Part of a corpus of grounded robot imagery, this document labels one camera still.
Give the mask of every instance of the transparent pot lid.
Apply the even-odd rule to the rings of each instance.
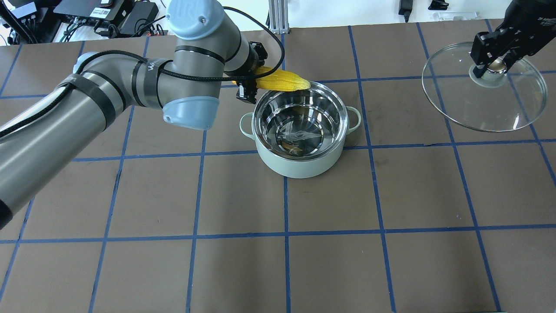
[[[456,43],[427,60],[421,80],[432,105],[450,120],[479,131],[512,131],[534,122],[547,104],[539,71],[521,59],[507,73],[501,62],[477,79],[472,45]]]

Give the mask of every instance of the white label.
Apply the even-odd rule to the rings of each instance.
[[[110,9],[105,8],[95,8],[93,12],[91,12],[90,17],[97,17],[97,18],[105,18],[110,13]]]

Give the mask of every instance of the robotic arm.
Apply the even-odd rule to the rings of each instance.
[[[223,80],[237,81],[238,98],[255,102],[255,78],[273,72],[254,76],[266,51],[218,1],[173,0],[166,17],[178,37],[173,61],[86,53],[54,92],[0,128],[0,228],[130,105],[203,130],[215,119]]]
[[[556,37],[556,0],[512,0],[504,22],[493,32],[475,36],[473,74],[506,73],[524,56],[539,52]]]

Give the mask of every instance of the corn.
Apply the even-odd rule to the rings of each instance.
[[[272,70],[267,66],[259,67],[255,74],[263,74]],[[289,71],[276,70],[271,75],[256,79],[257,88],[276,90],[276,91],[296,91],[307,89],[311,86],[308,80],[299,77],[297,74]]]

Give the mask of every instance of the metal bracket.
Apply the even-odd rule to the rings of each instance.
[[[290,33],[287,21],[287,0],[269,0],[269,22],[273,33]]]

